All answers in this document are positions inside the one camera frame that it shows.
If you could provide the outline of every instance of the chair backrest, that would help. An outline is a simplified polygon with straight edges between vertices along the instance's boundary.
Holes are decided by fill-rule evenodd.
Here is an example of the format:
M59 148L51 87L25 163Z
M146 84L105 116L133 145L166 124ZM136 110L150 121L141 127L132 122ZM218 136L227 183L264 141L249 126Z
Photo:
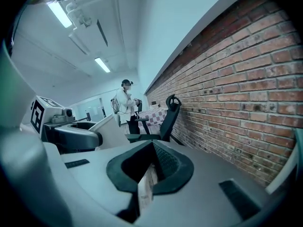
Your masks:
M172 128L177 119L182 104L181 101L173 94L166 99L166 105L168 107L167 114L160 127L160 136L161 140L163 141L169 141Z

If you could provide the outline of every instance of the ceiling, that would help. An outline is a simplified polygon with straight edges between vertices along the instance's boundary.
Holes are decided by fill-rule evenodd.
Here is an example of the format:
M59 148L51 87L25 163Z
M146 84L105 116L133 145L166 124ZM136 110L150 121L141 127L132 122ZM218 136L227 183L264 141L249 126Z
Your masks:
M62 7L70 1L62 1ZM100 40L99 32L91 30L85 34L86 43L92 48L87 55L68 37L75 26L65 28L46 4L28 5L22 13L12 60L37 93L75 80L108 80L115 73L137 67L142 0L99 0L87 4L91 1L76 2L93 25L100 22L108 45ZM94 61L96 57L105 62L110 73Z

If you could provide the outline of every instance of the black pants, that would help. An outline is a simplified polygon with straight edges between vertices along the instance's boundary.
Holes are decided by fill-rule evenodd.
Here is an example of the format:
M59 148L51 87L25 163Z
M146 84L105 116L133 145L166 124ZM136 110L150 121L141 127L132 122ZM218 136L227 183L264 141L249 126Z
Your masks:
M135 121L136 118L137 117L134 115L131 117L130 121L126 121L128 123L130 134L140 134L139 122Z

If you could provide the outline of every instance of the table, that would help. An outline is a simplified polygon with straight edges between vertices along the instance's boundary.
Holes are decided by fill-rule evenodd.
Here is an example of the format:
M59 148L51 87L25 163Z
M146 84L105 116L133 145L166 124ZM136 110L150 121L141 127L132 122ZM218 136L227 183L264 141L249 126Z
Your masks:
M154 124L159 124L162 123L165 119L166 116L166 108L155 108L155 109L150 109L147 111L143 111L139 113L139 117L141 119L149 119L149 121L146 121L147 126L151 126Z

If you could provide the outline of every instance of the brick wall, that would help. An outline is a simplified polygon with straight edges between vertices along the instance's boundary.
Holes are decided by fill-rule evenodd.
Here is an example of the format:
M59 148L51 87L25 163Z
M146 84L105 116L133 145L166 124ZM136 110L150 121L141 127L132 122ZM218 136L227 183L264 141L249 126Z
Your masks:
M239 0L204 29L157 79L148 100L182 101L173 128L268 185L303 128L303 51L287 14L270 0Z

